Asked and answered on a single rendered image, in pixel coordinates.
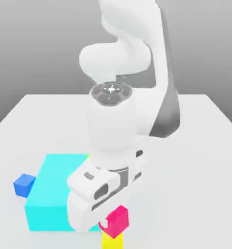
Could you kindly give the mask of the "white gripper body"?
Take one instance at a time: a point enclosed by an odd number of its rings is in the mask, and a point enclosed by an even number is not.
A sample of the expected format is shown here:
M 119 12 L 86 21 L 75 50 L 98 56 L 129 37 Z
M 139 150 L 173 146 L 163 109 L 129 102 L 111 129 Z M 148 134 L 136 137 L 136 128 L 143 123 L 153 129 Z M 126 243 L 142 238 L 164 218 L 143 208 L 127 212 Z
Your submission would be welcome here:
M 92 210 L 93 204 L 71 191 L 67 198 L 67 216 L 70 226 L 77 232 L 87 232 L 105 219 L 118 206 L 127 206 L 132 189 L 123 188 L 120 192 Z

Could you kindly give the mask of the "small pink cube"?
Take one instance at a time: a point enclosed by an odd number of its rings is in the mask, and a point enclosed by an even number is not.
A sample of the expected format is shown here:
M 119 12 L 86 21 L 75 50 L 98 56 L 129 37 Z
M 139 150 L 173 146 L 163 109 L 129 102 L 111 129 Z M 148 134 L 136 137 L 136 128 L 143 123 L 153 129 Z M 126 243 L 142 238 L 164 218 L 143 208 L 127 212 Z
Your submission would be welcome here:
M 99 228 L 115 239 L 129 226 L 128 209 L 122 205 L 118 206 L 106 217 L 108 220 L 108 227 L 102 227 L 99 222 Z

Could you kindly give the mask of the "small yellow cube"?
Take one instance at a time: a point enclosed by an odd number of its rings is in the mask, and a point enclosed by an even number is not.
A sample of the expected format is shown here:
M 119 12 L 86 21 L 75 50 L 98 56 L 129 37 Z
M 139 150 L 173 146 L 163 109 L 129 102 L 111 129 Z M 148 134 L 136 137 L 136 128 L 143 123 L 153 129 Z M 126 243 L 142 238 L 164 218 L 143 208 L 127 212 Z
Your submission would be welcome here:
M 123 234 L 113 239 L 107 233 L 102 232 L 101 249 L 123 249 Z

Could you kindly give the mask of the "small blue cube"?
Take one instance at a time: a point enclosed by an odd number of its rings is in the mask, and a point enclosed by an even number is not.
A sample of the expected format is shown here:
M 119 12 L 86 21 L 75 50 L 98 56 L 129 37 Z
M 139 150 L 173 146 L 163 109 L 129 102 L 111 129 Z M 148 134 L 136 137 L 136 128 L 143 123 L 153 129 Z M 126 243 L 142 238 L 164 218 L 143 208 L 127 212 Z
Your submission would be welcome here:
M 36 177 L 22 174 L 14 183 L 14 189 L 17 196 L 27 198 L 31 188 L 35 182 Z

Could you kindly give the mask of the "large cyan box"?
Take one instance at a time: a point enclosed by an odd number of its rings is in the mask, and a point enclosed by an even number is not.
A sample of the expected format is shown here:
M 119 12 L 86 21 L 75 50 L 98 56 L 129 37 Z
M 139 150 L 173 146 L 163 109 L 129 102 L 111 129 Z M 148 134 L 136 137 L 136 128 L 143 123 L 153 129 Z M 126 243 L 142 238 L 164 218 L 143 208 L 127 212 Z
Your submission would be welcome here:
M 67 219 L 67 178 L 86 155 L 46 155 L 24 206 L 30 231 L 74 231 Z

